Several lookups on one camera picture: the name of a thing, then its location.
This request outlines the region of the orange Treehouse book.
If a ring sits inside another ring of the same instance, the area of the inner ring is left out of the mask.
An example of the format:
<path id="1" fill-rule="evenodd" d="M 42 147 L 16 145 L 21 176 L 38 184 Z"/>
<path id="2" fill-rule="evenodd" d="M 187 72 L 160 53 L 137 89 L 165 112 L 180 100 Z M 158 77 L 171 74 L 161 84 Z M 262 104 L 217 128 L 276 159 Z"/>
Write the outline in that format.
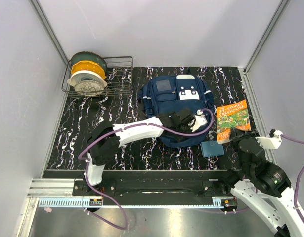
<path id="1" fill-rule="evenodd" d="M 219 144 L 229 142 L 232 128 L 251 130 L 246 100 L 217 108 L 217 142 Z"/>

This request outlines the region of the navy blue student backpack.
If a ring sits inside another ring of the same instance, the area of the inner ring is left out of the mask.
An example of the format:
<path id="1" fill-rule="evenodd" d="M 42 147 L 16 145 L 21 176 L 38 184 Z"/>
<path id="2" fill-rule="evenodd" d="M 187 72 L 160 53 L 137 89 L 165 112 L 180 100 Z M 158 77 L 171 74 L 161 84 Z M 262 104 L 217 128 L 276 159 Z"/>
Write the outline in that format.
<path id="1" fill-rule="evenodd" d="M 167 75 L 152 78 L 137 94 L 138 101 L 143 103 L 147 118 L 160 113 L 179 112 L 188 108 L 193 113 L 202 110 L 207 124 L 197 132 L 203 132 L 182 142 L 181 147 L 199 145 L 207 136 L 209 123 L 213 121 L 214 97 L 206 83 L 193 75 Z M 161 142 L 170 148 L 181 148 L 178 144 Z"/>

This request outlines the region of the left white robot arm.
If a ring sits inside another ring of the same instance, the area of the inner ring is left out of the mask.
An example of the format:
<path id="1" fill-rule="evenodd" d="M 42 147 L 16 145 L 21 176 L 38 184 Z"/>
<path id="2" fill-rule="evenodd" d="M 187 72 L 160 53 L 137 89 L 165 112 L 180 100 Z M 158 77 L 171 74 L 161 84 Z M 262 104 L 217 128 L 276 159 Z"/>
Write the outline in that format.
<path id="1" fill-rule="evenodd" d="M 146 120 L 112 124 L 102 122 L 87 141 L 86 171 L 83 190 L 93 196 L 100 191 L 103 170 L 117 149 L 147 138 L 162 138 L 164 142 L 178 144 L 196 136 L 196 132 L 207 121 L 202 112 L 193 113 L 188 108 L 179 112 L 160 113 Z"/>

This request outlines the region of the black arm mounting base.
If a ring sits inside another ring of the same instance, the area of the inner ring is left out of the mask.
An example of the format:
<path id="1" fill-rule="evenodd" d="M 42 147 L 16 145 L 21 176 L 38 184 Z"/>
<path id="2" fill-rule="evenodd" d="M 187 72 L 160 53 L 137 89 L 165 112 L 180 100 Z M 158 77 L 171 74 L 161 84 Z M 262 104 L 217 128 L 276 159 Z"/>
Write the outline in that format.
<path id="1" fill-rule="evenodd" d="M 212 205 L 213 198 L 229 198 L 219 181 L 231 173 L 226 170 L 108 171 L 95 188 L 113 197 L 121 206 Z"/>

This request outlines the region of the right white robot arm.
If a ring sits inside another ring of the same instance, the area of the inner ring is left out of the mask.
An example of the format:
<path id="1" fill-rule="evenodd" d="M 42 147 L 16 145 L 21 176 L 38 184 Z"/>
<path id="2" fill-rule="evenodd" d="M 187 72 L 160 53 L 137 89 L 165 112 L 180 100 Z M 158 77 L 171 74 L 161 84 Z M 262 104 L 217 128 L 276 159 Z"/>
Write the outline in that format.
<path id="1" fill-rule="evenodd" d="M 285 171 L 265 156 L 267 149 L 278 149 L 284 138 L 275 129 L 265 137 L 256 130 L 232 128 L 229 141 L 238 153 L 240 168 L 220 181 L 218 190 L 241 200 L 276 237 L 304 237 L 304 211 L 298 202 L 301 175 L 292 186 Z"/>

